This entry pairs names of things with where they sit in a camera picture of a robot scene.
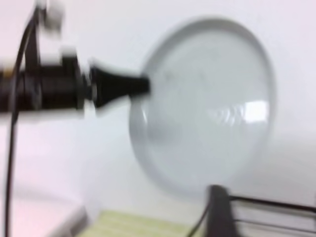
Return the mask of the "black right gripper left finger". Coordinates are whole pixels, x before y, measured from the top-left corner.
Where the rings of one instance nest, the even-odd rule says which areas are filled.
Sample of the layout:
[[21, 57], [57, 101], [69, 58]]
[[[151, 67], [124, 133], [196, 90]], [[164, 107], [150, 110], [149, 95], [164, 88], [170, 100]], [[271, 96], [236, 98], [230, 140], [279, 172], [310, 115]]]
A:
[[93, 102], [96, 109], [121, 97], [133, 98], [151, 93], [148, 76], [114, 72], [96, 63], [89, 67], [89, 80], [87, 98]]

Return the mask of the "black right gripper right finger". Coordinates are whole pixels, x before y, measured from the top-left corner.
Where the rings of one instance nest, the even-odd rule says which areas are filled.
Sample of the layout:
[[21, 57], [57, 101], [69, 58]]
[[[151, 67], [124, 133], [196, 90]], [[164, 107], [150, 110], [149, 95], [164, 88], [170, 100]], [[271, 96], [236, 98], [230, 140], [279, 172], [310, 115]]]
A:
[[212, 185], [209, 189], [209, 206], [206, 220], [207, 237], [238, 237], [239, 232], [225, 188]]

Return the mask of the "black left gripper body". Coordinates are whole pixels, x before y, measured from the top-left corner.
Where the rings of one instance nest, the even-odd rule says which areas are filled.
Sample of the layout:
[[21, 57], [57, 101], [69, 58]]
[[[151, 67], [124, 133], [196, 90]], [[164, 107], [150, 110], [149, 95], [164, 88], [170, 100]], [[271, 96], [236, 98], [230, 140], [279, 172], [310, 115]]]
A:
[[44, 58], [37, 69], [41, 111], [83, 110], [97, 99], [90, 72], [80, 68], [76, 50], [63, 48], [58, 59]]

